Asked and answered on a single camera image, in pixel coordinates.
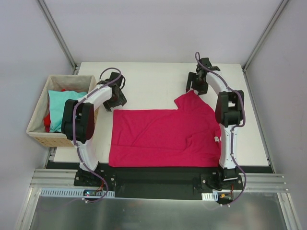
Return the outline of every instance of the metal rail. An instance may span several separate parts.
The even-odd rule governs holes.
[[[290,194],[278,193],[279,203],[283,212],[283,218],[289,230],[302,230],[302,226],[298,220],[297,213],[293,208]]]
[[[268,37],[270,34],[272,28],[275,26],[276,22],[280,18],[282,12],[286,8],[287,4],[289,3],[290,0],[282,0],[280,4],[278,5],[276,11],[274,12],[273,16],[271,17],[269,23],[265,27],[264,31],[262,32],[259,40],[257,41],[255,47],[253,48],[251,54],[249,55],[246,64],[243,66],[243,70],[246,71],[249,65],[251,64],[252,60],[254,59],[255,55],[258,53],[260,48],[262,47],[265,39]]]
[[[59,46],[63,50],[67,60],[69,61],[72,68],[76,69],[77,64],[76,64],[75,60],[73,59],[73,56],[72,56],[71,52],[69,51],[69,49],[66,45],[66,42],[64,41],[64,38],[63,38],[61,32],[59,31],[59,28],[58,28],[56,22],[54,21],[47,4],[45,3],[44,0],[37,0],[37,3],[39,5],[40,9],[42,10],[42,12],[43,12],[43,14],[46,18],[46,21],[48,22],[50,29],[52,30],[53,35],[57,39]]]
[[[76,188],[76,170],[36,169],[30,187]],[[282,174],[247,173],[246,192],[289,193]]]
[[[273,169],[273,172],[275,172],[274,161],[273,161],[271,152],[269,150],[269,147],[268,147],[268,144],[267,144],[264,132],[263,132],[263,128],[262,128],[262,125],[261,125],[261,122],[260,122],[260,119],[259,119],[259,115],[258,115],[259,109],[257,108],[257,104],[256,104],[255,99],[254,99],[254,94],[253,94],[252,88],[250,87],[250,84],[249,84],[249,81],[248,81],[248,72],[243,71],[243,76],[244,76],[245,84],[246,84],[247,89],[248,89],[251,105],[252,105],[253,110],[254,110],[254,114],[255,114],[256,121],[257,121],[260,137],[261,137],[261,140],[262,140],[262,143],[263,143],[264,151],[265,151],[265,154],[267,156],[269,165]]]

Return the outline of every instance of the red cloth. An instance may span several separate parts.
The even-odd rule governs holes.
[[[44,118],[44,125],[45,125],[46,133],[49,133],[50,125],[51,125],[50,113],[48,113],[48,115]]]
[[[109,165],[216,167],[221,131],[214,111],[193,91],[177,110],[114,110]]]

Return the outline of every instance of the white wall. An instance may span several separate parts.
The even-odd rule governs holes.
[[[11,230],[47,149],[25,133],[49,74],[72,73],[35,0],[0,1],[0,229]]]
[[[46,0],[77,62],[244,64],[281,0]]]
[[[260,122],[307,229],[307,1],[290,1],[248,68]]]

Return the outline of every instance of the wicker basket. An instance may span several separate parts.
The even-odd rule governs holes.
[[[46,147],[72,147],[70,140],[62,133],[46,133],[44,117],[49,113],[48,90],[61,91],[62,89],[76,92],[90,92],[96,86],[94,76],[88,75],[50,75],[43,88],[42,94],[33,112],[27,128],[27,134]],[[95,123],[98,109],[94,113]]]

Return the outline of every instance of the white table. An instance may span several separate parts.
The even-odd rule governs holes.
[[[240,165],[268,166],[267,157],[261,141],[258,125],[251,105],[250,96],[239,64],[215,64],[222,72],[227,83],[245,94],[246,125],[238,132],[237,160]],[[116,109],[177,109],[174,100],[185,93],[188,73],[195,72],[195,63],[106,63],[83,62],[79,75],[94,75],[98,81],[100,73],[108,68],[116,67],[126,78],[123,93],[127,98],[124,107]],[[102,79],[110,76],[111,70]],[[217,95],[211,87],[201,98],[215,110]],[[107,112],[103,106],[94,132],[96,156],[102,163],[108,163],[113,113]],[[55,162],[79,162],[73,147],[57,148]]]

